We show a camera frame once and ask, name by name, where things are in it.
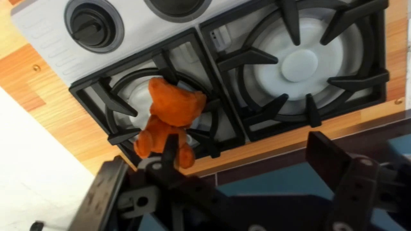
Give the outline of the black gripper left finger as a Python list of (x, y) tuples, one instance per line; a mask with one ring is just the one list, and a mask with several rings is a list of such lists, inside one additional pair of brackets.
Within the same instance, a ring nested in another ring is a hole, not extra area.
[(174, 158), (178, 152), (178, 136), (169, 134), (167, 137), (163, 155), (161, 155), (161, 167), (164, 172), (172, 172), (174, 167)]

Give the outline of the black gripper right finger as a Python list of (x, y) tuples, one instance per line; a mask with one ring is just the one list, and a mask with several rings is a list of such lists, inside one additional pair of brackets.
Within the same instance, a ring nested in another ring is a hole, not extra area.
[(308, 133), (305, 160), (331, 190), (350, 164), (350, 156), (319, 131)]

